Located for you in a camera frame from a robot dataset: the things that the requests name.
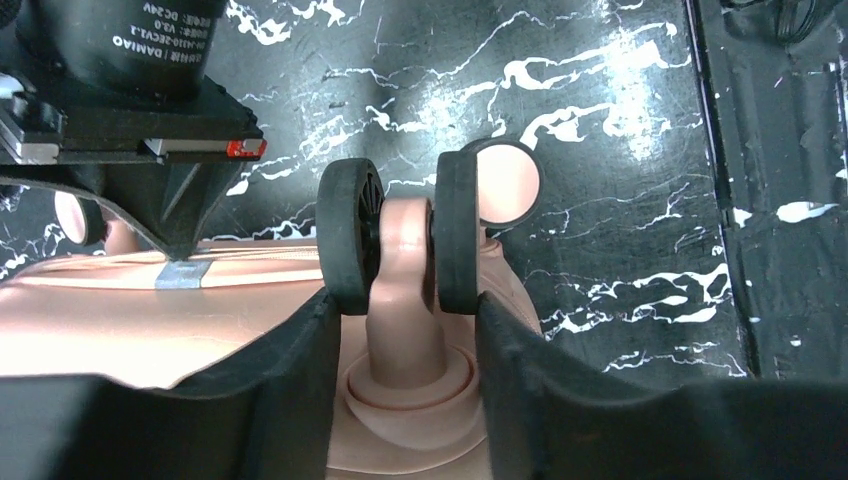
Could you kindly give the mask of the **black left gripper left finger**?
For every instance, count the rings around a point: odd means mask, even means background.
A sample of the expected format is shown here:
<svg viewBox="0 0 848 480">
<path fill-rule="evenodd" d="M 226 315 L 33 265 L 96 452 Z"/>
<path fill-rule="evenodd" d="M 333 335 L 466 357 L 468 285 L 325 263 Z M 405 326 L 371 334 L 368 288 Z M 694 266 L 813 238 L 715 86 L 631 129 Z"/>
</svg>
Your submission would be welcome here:
<svg viewBox="0 0 848 480">
<path fill-rule="evenodd" d="M 325 291 L 170 389 L 100 375 L 1 382 L 5 479 L 321 479 L 341 315 Z"/>
</svg>

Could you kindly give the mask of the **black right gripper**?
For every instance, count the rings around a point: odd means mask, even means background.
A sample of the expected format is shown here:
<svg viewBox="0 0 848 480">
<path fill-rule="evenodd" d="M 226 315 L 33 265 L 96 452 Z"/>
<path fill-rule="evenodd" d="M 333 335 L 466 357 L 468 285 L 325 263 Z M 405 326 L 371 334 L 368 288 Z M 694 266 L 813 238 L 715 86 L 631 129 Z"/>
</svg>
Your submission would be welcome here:
<svg viewBox="0 0 848 480">
<path fill-rule="evenodd" d="M 225 10 L 3 2 L 1 159 L 21 165 L 3 165 L 1 182 L 93 200 L 169 259 L 192 255 L 245 164 L 147 162 L 255 161 L 267 147 L 253 112 L 205 73 Z"/>
</svg>

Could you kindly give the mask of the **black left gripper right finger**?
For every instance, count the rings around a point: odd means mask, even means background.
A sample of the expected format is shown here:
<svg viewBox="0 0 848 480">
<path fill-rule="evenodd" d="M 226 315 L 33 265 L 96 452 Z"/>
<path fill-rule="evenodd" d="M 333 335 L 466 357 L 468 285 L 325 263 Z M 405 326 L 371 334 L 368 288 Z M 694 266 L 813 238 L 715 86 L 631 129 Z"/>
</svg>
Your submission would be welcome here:
<svg viewBox="0 0 848 480">
<path fill-rule="evenodd" d="M 712 379 L 651 390 L 543 340 L 493 294 L 476 351 L 497 479 L 843 479 L 843 383 Z"/>
</svg>

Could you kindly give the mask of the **pink suitcase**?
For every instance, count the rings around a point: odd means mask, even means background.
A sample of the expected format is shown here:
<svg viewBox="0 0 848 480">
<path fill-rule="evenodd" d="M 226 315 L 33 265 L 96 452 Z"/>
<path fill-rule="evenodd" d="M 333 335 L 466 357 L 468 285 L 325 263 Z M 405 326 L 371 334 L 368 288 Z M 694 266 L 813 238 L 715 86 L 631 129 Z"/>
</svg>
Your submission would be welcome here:
<svg viewBox="0 0 848 480">
<path fill-rule="evenodd" d="M 486 232 L 525 220 L 542 181 L 534 150 L 506 138 L 443 153 L 429 198 L 389 198 L 371 161 L 338 160 L 313 239 L 204 242 L 169 261 L 121 234 L 103 256 L 32 265 L 1 287 L 1 382 L 93 374 L 170 389 L 325 291 L 341 337 L 321 479 L 488 479 L 480 296 L 541 331 Z"/>
</svg>

